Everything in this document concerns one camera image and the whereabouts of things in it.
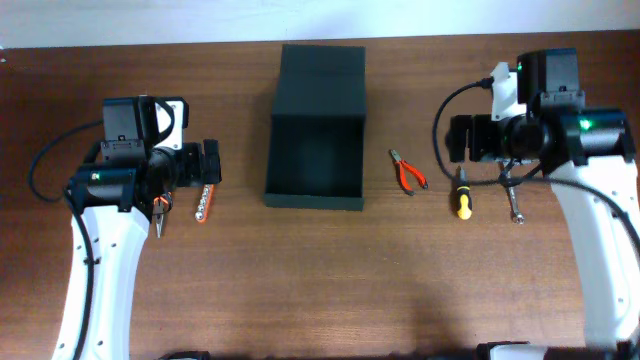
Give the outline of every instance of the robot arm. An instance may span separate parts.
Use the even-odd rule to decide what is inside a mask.
[[[464,161],[468,148],[471,161],[540,161],[548,179],[601,192],[640,229],[628,121],[616,109],[585,108],[575,50],[524,54],[516,70],[500,63],[492,77],[492,114],[452,118],[447,134],[450,160]],[[560,184],[552,184],[552,190],[567,220],[578,265],[588,351],[611,355],[638,336],[637,249],[618,214],[600,198]],[[508,344],[494,346],[487,358],[542,359],[550,351],[554,350]]]
[[[187,116],[182,98],[104,101],[103,162],[80,166],[68,186],[81,221],[71,222],[71,275],[53,359],[129,357],[135,276],[154,199],[219,181],[217,142],[205,140],[204,154],[200,144],[182,142]]]

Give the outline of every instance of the green led light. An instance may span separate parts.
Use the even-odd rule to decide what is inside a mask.
[[[591,129],[592,126],[593,123],[591,121],[587,119],[580,120],[580,128],[582,128],[582,130],[587,131]]]

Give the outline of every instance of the screwdriver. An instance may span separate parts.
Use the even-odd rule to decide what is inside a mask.
[[[458,189],[456,190],[456,205],[458,207],[458,217],[467,220],[471,217],[471,195],[469,194],[469,183],[467,175],[462,166],[458,167]]]

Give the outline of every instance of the screwdriver handle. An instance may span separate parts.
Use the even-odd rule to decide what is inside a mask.
[[[466,185],[463,186],[459,186],[458,189],[456,190],[456,194],[457,194],[457,214],[458,217],[462,220],[467,220],[471,217],[471,209],[472,209],[472,203],[471,203],[471,195],[470,195],[470,191],[469,191],[469,187]]]

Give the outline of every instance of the dark green box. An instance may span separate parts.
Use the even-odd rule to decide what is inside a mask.
[[[284,45],[265,204],[362,211],[362,47]]]

